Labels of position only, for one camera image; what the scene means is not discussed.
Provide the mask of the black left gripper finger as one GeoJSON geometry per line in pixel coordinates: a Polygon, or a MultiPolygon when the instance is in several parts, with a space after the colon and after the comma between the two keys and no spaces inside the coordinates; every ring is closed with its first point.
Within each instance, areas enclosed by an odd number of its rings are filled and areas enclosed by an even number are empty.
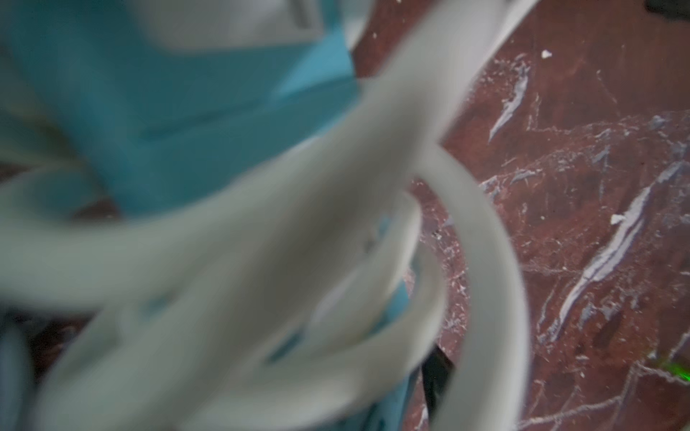
{"type": "Polygon", "coordinates": [[[439,345],[431,350],[431,353],[422,363],[422,386],[429,420],[433,420],[440,403],[444,399],[447,385],[454,371],[454,363],[439,345]]]}

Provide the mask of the teal power strip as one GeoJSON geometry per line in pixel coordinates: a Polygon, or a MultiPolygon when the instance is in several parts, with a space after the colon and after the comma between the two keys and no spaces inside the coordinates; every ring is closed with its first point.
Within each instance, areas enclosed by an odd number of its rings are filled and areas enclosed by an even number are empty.
{"type": "Polygon", "coordinates": [[[5,1],[1,120],[73,138],[128,216],[184,207],[356,99],[368,1],[5,1]]]}

